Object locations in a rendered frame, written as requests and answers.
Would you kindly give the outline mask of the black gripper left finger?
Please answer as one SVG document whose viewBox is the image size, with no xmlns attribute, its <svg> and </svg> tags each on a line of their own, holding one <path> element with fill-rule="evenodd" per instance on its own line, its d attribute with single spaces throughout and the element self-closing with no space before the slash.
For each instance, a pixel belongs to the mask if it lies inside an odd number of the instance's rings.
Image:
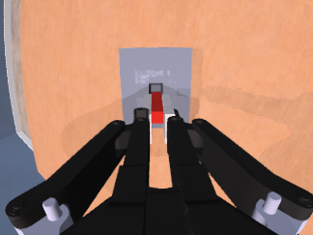
<svg viewBox="0 0 313 235">
<path fill-rule="evenodd" d="M 101 235 L 145 235 L 152 94 L 133 118 L 128 125 L 110 122 L 47 180 L 8 203 L 6 215 L 19 235 L 59 235 L 81 219 L 124 156 Z"/>
</svg>

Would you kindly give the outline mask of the dark red bar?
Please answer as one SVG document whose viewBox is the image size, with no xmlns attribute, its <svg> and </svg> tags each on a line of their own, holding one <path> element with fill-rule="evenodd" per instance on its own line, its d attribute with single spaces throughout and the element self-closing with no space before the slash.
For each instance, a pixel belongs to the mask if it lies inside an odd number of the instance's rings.
<svg viewBox="0 0 313 235">
<path fill-rule="evenodd" d="M 163 105 L 160 92 L 152 92 L 152 124 L 163 123 Z"/>
</svg>

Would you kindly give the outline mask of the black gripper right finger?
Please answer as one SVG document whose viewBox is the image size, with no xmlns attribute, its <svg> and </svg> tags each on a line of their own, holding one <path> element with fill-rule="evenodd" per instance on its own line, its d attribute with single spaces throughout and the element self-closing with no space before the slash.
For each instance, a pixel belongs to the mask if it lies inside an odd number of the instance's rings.
<svg viewBox="0 0 313 235">
<path fill-rule="evenodd" d="M 162 105 L 171 182 L 180 186 L 187 235 L 232 234 L 210 175 L 238 209 L 265 227 L 300 234 L 313 213 L 311 192 L 272 173 L 207 120 L 185 123 L 169 94 L 162 94 Z"/>
</svg>

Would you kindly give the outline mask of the grey square panel with hole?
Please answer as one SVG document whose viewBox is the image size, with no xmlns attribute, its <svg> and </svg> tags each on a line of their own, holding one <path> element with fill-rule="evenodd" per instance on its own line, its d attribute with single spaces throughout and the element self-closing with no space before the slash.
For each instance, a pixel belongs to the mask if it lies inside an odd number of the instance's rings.
<svg viewBox="0 0 313 235">
<path fill-rule="evenodd" d="M 169 94 L 173 108 L 189 123 L 192 47 L 119 48 L 123 121 L 133 123 L 133 110 L 144 95 Z"/>
</svg>

